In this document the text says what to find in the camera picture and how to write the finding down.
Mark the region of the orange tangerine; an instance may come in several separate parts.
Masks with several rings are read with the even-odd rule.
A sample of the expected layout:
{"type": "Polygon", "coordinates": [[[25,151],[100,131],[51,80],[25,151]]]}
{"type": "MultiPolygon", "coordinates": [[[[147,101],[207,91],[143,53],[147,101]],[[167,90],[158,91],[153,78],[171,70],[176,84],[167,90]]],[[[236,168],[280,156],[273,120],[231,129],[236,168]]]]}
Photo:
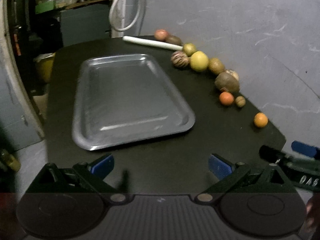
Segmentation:
{"type": "Polygon", "coordinates": [[[258,128],[264,128],[268,124],[268,117],[264,113],[257,113],[253,119],[254,125],[258,128]]]}
{"type": "Polygon", "coordinates": [[[234,96],[229,92],[222,92],[219,95],[219,101],[224,106],[230,106],[234,102],[234,96]]]}

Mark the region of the small tan round fruit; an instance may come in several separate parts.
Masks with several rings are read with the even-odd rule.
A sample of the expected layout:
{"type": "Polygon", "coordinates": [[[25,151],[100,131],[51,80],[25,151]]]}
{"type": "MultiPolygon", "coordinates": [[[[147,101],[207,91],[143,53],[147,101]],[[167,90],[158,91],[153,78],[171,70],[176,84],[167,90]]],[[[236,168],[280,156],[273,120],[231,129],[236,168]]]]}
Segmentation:
{"type": "Polygon", "coordinates": [[[237,96],[235,98],[235,104],[237,107],[242,108],[246,104],[246,99],[243,96],[237,96]]]}

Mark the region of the large brown oval fruit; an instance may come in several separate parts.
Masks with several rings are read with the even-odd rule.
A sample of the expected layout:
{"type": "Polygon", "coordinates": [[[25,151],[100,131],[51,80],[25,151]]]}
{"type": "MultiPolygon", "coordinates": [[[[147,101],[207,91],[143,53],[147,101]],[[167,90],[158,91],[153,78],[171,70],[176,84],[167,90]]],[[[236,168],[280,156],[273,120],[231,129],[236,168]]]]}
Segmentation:
{"type": "Polygon", "coordinates": [[[229,92],[232,94],[240,91],[239,81],[227,72],[220,73],[215,79],[215,86],[222,92],[229,92]]]}

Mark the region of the cream striped pepino melon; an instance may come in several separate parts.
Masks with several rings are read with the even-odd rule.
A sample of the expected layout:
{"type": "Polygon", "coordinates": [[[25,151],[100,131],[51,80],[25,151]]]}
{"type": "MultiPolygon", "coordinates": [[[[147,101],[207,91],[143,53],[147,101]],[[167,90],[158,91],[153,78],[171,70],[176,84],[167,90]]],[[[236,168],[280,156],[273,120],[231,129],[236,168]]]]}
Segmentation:
{"type": "Polygon", "coordinates": [[[227,74],[231,75],[232,77],[234,77],[237,81],[239,81],[239,74],[236,71],[234,71],[232,69],[227,69],[227,70],[225,70],[225,72],[227,74]]]}

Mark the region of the silver metal tray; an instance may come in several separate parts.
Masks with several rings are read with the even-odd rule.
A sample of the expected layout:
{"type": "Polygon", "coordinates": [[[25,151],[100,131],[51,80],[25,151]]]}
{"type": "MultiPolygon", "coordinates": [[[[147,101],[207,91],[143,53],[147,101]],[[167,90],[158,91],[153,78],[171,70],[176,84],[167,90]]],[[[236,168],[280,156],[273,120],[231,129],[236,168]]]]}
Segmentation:
{"type": "Polygon", "coordinates": [[[183,133],[194,124],[193,110],[153,56],[104,56],[81,64],[72,123],[80,148],[183,133]]]}

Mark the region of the olive green round fruit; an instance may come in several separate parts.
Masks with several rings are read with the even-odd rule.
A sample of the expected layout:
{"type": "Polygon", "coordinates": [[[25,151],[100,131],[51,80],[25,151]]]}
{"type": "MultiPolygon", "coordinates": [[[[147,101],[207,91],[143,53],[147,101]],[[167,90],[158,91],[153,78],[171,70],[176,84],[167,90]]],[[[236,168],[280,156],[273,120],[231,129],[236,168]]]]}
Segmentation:
{"type": "Polygon", "coordinates": [[[215,75],[219,75],[225,71],[225,65],[217,57],[213,57],[209,60],[208,68],[215,75]]]}

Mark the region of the large yellow lemon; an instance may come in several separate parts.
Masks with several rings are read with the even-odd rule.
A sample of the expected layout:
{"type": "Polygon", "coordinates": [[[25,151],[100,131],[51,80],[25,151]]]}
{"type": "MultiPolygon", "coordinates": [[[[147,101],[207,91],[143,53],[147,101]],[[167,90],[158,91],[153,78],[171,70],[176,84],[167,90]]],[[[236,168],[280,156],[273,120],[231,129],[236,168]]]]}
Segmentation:
{"type": "Polygon", "coordinates": [[[190,57],[190,67],[197,72],[203,72],[208,68],[209,58],[202,52],[197,51],[190,57]]]}

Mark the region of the yellow container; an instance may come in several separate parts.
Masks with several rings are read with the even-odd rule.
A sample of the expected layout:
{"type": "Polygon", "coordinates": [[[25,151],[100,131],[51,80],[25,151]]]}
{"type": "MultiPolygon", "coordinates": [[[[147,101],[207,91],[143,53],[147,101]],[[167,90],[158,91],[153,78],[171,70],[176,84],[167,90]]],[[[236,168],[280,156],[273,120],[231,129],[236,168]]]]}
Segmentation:
{"type": "Polygon", "coordinates": [[[55,53],[41,54],[34,59],[37,64],[37,71],[45,83],[50,83],[55,53]]]}

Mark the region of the small green yellow fruit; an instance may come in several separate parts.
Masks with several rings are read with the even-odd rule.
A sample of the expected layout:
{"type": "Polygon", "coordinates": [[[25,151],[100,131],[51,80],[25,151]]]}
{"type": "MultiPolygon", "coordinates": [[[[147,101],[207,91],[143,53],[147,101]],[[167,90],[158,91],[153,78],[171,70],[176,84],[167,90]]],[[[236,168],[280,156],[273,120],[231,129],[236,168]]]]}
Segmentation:
{"type": "Polygon", "coordinates": [[[191,57],[193,53],[197,52],[197,48],[193,43],[185,43],[182,51],[187,55],[187,57],[191,57]]]}

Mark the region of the white tube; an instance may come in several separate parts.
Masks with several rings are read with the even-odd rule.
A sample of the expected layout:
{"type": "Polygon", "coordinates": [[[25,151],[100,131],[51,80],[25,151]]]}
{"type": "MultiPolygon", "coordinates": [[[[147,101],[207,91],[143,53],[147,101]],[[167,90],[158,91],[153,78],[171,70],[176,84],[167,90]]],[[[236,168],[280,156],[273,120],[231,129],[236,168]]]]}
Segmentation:
{"type": "Polygon", "coordinates": [[[182,51],[183,49],[183,47],[179,45],[170,44],[170,43],[161,42],[161,41],[147,40],[144,38],[137,38],[133,36],[123,36],[123,41],[142,45],[142,46],[156,47],[156,48],[162,48],[162,49],[168,49],[168,50],[174,50],[174,51],[182,51]]]}

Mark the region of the brown kiwi fruit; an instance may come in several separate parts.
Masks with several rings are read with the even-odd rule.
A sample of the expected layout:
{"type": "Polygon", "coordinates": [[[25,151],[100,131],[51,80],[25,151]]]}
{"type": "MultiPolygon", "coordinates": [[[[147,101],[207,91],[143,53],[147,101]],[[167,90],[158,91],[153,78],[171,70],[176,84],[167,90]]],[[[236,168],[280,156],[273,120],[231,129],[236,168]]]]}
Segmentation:
{"type": "Polygon", "coordinates": [[[165,42],[169,43],[169,44],[174,44],[174,45],[178,45],[181,46],[182,45],[182,41],[179,37],[174,36],[174,35],[168,35],[165,38],[165,42]]]}

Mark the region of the grey cabinet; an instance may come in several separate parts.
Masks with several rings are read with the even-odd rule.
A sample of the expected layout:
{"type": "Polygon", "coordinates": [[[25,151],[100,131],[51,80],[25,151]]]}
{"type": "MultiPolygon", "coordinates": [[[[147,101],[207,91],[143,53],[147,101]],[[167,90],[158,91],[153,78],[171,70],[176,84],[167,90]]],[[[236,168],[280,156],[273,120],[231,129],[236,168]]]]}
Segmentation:
{"type": "Polygon", "coordinates": [[[61,12],[61,33],[65,47],[111,37],[110,7],[94,4],[61,12]]]}

